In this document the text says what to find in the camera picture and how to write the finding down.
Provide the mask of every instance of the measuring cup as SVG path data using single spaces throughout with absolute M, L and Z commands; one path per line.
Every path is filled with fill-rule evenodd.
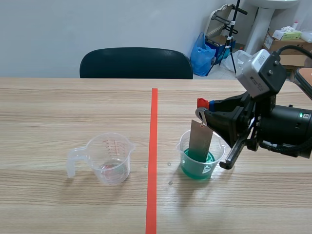
M 104 133 L 91 139 L 85 147 L 68 153 L 67 175 L 75 176 L 75 161 L 84 160 L 98 179 L 110 185 L 123 182 L 130 173 L 130 154 L 135 149 L 126 137 L 117 133 Z
M 181 168 L 193 179 L 208 179 L 211 177 L 218 162 L 226 152 L 227 143 L 217 133 L 213 133 L 206 162 L 197 162 L 188 157 L 191 130 L 185 132 L 176 148 L 180 151 Z

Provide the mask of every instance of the sink pedestal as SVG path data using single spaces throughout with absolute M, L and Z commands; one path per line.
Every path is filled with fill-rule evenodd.
M 252 31 L 249 34 L 247 44 L 245 46 L 245 51 L 248 54 L 253 55 L 261 49 L 274 11 L 275 9 L 259 7 L 258 15 L 255 19 Z

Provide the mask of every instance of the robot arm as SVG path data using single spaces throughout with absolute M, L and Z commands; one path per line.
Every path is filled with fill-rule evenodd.
M 285 46 L 271 55 L 261 50 L 243 65 L 237 76 L 247 92 L 211 101 L 208 108 L 198 106 L 196 116 L 232 148 L 225 162 L 220 162 L 222 168 L 231 169 L 245 146 L 252 151 L 260 146 L 283 155 L 310 158 L 312 111 L 275 104 L 276 94 L 286 80 L 279 54 L 290 48 L 312 58 L 310 52 L 296 46 Z M 311 86 L 300 79 L 297 83 L 312 99 Z

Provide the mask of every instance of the plastic measuring cup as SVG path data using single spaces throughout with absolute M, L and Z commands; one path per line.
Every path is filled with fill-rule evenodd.
M 188 157 L 191 130 L 185 132 L 176 146 L 181 155 L 183 172 L 193 179 L 208 179 L 211 177 L 218 162 L 226 152 L 227 143 L 217 133 L 213 133 L 206 162 L 197 162 Z
M 117 133 L 104 133 L 91 139 L 85 147 L 68 153 L 67 175 L 75 176 L 75 161 L 84 160 L 98 179 L 110 185 L 123 182 L 130 173 L 130 154 L 135 149 L 126 137 Z

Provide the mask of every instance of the black chair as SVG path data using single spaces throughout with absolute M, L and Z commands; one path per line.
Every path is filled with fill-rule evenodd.
M 173 50 L 125 47 L 94 50 L 80 64 L 80 78 L 193 79 L 190 60 Z

